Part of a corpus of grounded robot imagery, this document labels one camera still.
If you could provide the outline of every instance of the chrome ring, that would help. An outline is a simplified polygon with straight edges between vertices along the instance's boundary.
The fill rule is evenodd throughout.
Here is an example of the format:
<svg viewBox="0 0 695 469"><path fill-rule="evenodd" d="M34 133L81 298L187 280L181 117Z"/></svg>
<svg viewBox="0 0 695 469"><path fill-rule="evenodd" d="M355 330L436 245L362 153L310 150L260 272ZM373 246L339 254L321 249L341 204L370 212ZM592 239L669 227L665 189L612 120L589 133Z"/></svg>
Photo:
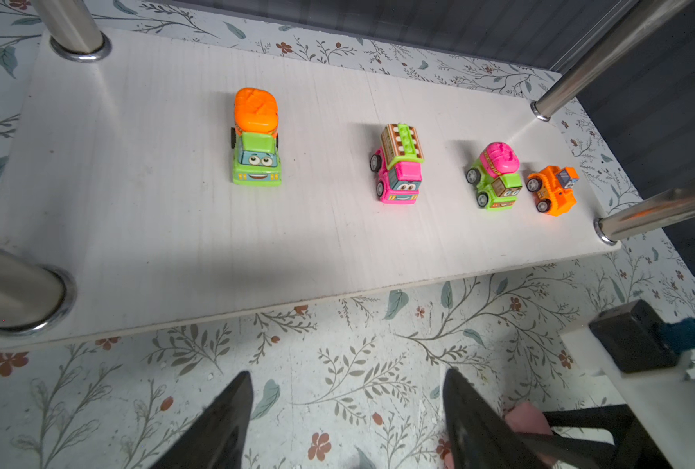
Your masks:
<svg viewBox="0 0 695 469"><path fill-rule="evenodd" d="M608 246L615 246L616 241L613 241L612 239L608 239L608 237L603 233L603 230L600 228L600 218L596 218L595 220L592 220L592 226L595 228L595 232L597 233L597 237L600 238L602 242L604 242Z"/></svg>
<svg viewBox="0 0 695 469"><path fill-rule="evenodd" d="M63 46L61 46L61 44L55 41L55 38L53 38L52 36L50 37L50 47L53 48L53 51L55 51L55 53L57 53L66 60L78 61L81 63L92 63L101 59L105 59L112 50L112 43L110 42L108 37L103 32L101 32L100 34L102 34L102 47L88 54L71 52L70 50L63 49Z"/></svg>
<svg viewBox="0 0 695 469"><path fill-rule="evenodd" d="M539 118L543 122L548 122L551 120L550 117L548 116L543 116L539 110L537 110L537 107L535 106L535 101L530 101L530 109L532 109L533 114L535 114L535 117Z"/></svg>
<svg viewBox="0 0 695 469"><path fill-rule="evenodd" d="M55 311L42 321L16 327L0 327L0 335L4 337L28 337L39 334L61 322L69 314L76 303L76 282L70 273L55 266L40 266L52 273L63 284L63 298Z"/></svg>

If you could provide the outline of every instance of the orange toy bulldozer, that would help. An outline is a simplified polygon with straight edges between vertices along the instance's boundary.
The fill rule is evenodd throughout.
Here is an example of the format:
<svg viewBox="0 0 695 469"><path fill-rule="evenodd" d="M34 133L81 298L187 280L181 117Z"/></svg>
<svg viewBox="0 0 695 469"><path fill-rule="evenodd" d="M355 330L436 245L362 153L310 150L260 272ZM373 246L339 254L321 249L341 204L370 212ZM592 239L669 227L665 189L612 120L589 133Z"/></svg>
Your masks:
<svg viewBox="0 0 695 469"><path fill-rule="evenodd" d="M558 217L577 203L572 189L577 181L579 176L574 168L548 166L540 173L528 176L527 188L537 195L537 211Z"/></svg>

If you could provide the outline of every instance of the cartoon eyes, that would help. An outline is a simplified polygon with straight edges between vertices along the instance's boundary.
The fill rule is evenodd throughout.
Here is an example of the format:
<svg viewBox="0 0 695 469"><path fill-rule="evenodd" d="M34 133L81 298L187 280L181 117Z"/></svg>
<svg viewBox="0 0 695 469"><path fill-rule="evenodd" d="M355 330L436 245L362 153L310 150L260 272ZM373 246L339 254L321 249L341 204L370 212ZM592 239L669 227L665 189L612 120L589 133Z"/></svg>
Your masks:
<svg viewBox="0 0 695 469"><path fill-rule="evenodd" d="M265 156L263 158L259 158L258 155L250 155L248 157L248 164L253 164L254 166L258 166L259 164L261 164L263 166L271 166L274 163L275 163L275 159L270 157L270 156Z"/></svg>

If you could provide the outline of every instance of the green truck cab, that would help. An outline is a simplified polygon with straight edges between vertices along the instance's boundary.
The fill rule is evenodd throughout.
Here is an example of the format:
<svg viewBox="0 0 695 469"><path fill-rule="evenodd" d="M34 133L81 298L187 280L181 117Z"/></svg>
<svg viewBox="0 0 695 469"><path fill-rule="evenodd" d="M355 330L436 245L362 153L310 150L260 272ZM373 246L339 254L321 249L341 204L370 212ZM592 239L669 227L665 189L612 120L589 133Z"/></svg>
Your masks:
<svg viewBox="0 0 695 469"><path fill-rule="evenodd" d="M277 139L269 134L241 132L235 135L232 182L240 185L282 184Z"/></svg>

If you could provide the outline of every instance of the floral wallpaper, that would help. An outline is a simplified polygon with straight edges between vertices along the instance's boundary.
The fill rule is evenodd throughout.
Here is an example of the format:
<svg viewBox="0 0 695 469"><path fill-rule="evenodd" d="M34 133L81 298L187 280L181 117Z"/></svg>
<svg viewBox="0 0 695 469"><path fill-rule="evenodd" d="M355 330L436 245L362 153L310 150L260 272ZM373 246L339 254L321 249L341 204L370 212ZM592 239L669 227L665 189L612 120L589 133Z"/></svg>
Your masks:
<svg viewBox="0 0 695 469"><path fill-rule="evenodd" d="M88 0L98 24L527 99L556 73L139 0ZM0 177L40 19L0 0ZM576 100L551 120L609 212L639 196ZM695 279L662 231L623 249L334 303L131 337L0 351L0 467L148 467L242 369L254 408L244 467L441 467L440 385L459 368L503 412L621 402L559 330L643 298L695 317Z"/></svg>

